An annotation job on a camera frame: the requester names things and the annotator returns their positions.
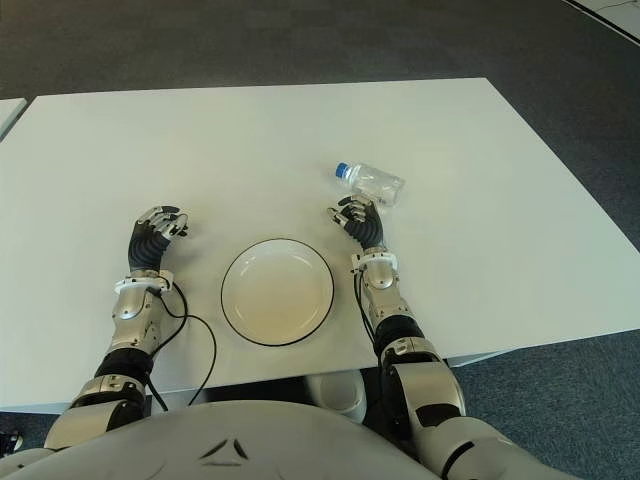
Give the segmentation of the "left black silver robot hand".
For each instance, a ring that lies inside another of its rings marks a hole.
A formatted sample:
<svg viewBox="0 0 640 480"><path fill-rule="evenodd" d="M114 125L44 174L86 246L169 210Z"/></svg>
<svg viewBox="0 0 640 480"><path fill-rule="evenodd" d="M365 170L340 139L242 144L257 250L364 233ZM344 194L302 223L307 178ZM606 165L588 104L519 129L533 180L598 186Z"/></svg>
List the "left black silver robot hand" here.
<svg viewBox="0 0 640 480"><path fill-rule="evenodd" d="M127 257L130 272L160 271L162 258L175 237L185 237L188 215L174 206L155 206L134 223Z"/></svg>

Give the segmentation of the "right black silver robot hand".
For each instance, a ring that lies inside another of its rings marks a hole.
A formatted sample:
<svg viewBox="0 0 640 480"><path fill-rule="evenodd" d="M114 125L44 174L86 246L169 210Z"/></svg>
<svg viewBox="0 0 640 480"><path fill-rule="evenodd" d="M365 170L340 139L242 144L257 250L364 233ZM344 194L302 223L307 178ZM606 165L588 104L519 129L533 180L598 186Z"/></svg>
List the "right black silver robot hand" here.
<svg viewBox="0 0 640 480"><path fill-rule="evenodd" d="M350 195L329 207L330 219L339 225L363 250L384 246L384 229L374 202L362 195Z"/></svg>

